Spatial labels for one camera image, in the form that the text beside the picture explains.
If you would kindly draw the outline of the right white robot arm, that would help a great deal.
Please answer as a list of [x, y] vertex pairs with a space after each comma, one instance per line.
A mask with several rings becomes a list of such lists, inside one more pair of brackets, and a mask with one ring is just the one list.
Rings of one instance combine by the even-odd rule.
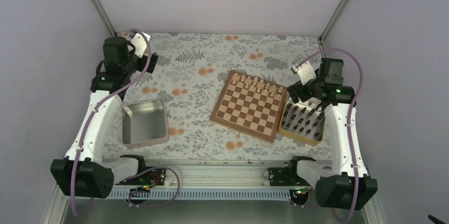
[[363, 163], [355, 123], [356, 93], [343, 84], [344, 62], [323, 58], [318, 70], [309, 62], [292, 67], [300, 80], [287, 87], [293, 103], [319, 100], [324, 131], [332, 142], [332, 164], [325, 169], [310, 157], [294, 157], [287, 171], [292, 185], [306, 181], [315, 189], [316, 201], [325, 208], [360, 210], [378, 190]]

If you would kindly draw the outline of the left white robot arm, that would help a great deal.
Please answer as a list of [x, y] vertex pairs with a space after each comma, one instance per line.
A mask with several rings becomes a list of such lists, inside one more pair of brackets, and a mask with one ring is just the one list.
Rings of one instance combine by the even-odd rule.
[[74, 143], [63, 159], [54, 159], [50, 171], [63, 194], [71, 197], [104, 199], [115, 184], [129, 179], [141, 184], [147, 178], [143, 157], [122, 155], [103, 164], [103, 146], [114, 113], [120, 108], [131, 76], [151, 73], [156, 53], [145, 56], [150, 36], [137, 33], [131, 40], [110, 37], [103, 44], [104, 59], [97, 65], [91, 83], [89, 105]]

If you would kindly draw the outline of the yellow tin with dark pieces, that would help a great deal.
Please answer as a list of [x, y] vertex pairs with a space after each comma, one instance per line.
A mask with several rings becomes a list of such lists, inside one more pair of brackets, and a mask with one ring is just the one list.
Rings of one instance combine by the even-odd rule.
[[289, 97], [277, 133], [307, 145], [317, 146], [323, 139], [324, 123], [324, 112], [317, 98], [294, 103]]

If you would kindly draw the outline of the wooden chessboard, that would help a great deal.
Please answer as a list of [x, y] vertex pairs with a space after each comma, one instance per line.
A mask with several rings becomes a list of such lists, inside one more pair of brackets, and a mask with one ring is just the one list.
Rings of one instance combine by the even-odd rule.
[[276, 137], [286, 99], [286, 87], [232, 70], [210, 120], [271, 144]]

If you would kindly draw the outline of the floral patterned table mat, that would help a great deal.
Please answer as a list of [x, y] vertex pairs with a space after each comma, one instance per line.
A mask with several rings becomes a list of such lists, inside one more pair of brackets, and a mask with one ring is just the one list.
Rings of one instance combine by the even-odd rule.
[[136, 154], [146, 159], [288, 160], [309, 156], [331, 158], [331, 143], [317, 146], [278, 135], [265, 142], [211, 122], [210, 115], [232, 70], [283, 86], [297, 81], [292, 65], [320, 49], [317, 37], [251, 34], [152, 33], [150, 47], [158, 55], [151, 75], [131, 86], [124, 104], [154, 99], [168, 112], [166, 143], [128, 149], [122, 143], [122, 112], [108, 130], [103, 156]]

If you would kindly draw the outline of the empty silver metal tin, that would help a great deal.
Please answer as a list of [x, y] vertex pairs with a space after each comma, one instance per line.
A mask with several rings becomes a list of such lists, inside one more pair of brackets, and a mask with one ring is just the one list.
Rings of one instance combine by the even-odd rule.
[[128, 149], [164, 144], [170, 139], [168, 113], [162, 99], [122, 108], [122, 142]]

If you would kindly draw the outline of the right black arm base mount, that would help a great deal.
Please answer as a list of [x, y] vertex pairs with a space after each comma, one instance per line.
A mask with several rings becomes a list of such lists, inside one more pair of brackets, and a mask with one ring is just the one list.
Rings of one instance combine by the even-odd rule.
[[304, 179], [300, 178], [289, 167], [271, 167], [263, 171], [262, 177], [268, 180], [270, 186], [292, 186], [289, 189], [289, 197], [292, 205], [305, 205], [309, 199], [312, 187]]

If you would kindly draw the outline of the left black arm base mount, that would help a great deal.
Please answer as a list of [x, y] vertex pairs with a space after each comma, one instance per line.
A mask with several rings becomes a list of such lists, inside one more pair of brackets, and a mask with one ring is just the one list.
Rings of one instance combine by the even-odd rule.
[[149, 195], [151, 189], [155, 186], [162, 186], [165, 183], [166, 169], [158, 168], [153, 171], [147, 172], [139, 177], [135, 177], [128, 180], [122, 180], [119, 185], [135, 185], [136, 187], [131, 188], [128, 194], [136, 193], [131, 197], [130, 200], [125, 199], [126, 203], [131, 202], [132, 204], [140, 205], [146, 200], [143, 196]]

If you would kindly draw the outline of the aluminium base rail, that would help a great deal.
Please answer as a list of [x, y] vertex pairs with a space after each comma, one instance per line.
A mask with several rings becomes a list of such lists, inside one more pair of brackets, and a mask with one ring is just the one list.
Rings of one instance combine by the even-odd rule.
[[[288, 167], [287, 160], [194, 161], [148, 160], [147, 168], [166, 169], [165, 183], [155, 186], [144, 200], [256, 200], [289, 202], [292, 186], [270, 186], [262, 177], [271, 167]], [[135, 185], [115, 185], [109, 200], [125, 200]]]

